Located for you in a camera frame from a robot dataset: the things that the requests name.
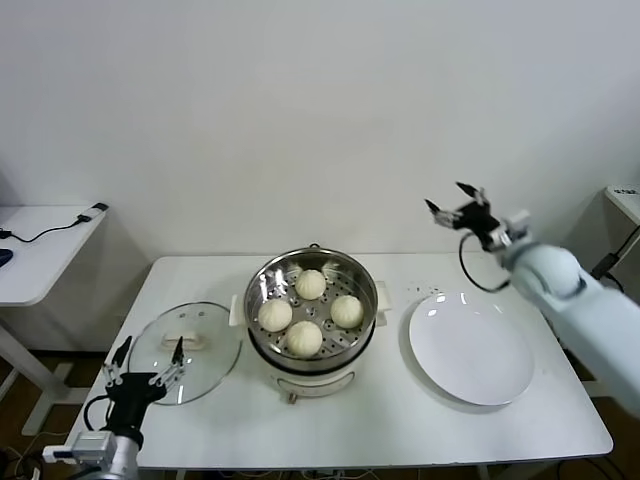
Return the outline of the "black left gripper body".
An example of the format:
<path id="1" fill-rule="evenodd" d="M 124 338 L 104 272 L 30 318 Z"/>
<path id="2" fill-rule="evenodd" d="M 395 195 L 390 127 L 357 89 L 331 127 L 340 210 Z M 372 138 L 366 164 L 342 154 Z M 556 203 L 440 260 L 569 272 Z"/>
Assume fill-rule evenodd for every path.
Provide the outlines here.
<path id="1" fill-rule="evenodd" d="M 121 382 L 106 388 L 113 402 L 105 429 L 118 436 L 141 436 L 141 426 L 147 408 L 159 399 L 159 386 L 153 372 L 121 375 Z"/>

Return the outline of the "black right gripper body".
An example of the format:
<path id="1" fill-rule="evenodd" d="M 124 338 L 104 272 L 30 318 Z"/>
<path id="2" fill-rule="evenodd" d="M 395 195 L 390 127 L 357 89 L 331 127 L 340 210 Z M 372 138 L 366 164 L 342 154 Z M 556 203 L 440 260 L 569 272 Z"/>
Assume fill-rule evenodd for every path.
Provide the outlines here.
<path id="1" fill-rule="evenodd" d="M 491 214 L 489 203 L 472 201 L 460 207 L 458 213 L 457 228 L 471 231 L 480 241 L 491 241 L 491 233 L 501 225 Z"/>

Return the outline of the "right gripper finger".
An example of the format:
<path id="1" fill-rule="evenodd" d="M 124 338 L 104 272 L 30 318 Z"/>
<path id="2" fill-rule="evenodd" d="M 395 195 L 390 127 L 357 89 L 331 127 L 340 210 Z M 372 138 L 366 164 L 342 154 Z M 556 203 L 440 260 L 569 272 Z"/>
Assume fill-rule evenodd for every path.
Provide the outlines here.
<path id="1" fill-rule="evenodd" d="M 459 211 L 443 210 L 429 199 L 425 199 L 426 203 L 434 222 L 447 229 L 460 229 L 460 221 L 462 219 L 462 213 Z"/>
<path id="2" fill-rule="evenodd" d="M 471 207 L 480 209 L 490 208 L 490 202 L 482 187 L 476 188 L 473 185 L 463 182 L 457 182 L 456 186 L 469 198 L 469 201 L 462 206 L 462 209 Z"/>

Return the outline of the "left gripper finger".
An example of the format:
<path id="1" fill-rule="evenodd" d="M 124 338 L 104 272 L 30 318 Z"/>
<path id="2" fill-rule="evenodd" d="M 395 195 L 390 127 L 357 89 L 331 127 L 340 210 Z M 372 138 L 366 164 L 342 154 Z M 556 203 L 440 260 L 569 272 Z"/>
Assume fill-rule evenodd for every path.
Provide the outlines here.
<path id="1" fill-rule="evenodd" d="M 152 387 L 164 388 L 169 391 L 182 379 L 184 374 L 183 337 L 180 337 L 173 351 L 170 364 L 160 373 L 153 375 L 148 384 Z"/>
<path id="2" fill-rule="evenodd" d="M 116 349 L 115 353 L 106 363 L 102 365 L 102 374 L 107 387 L 113 387 L 122 383 L 121 369 L 129 352 L 132 337 L 126 340 Z"/>

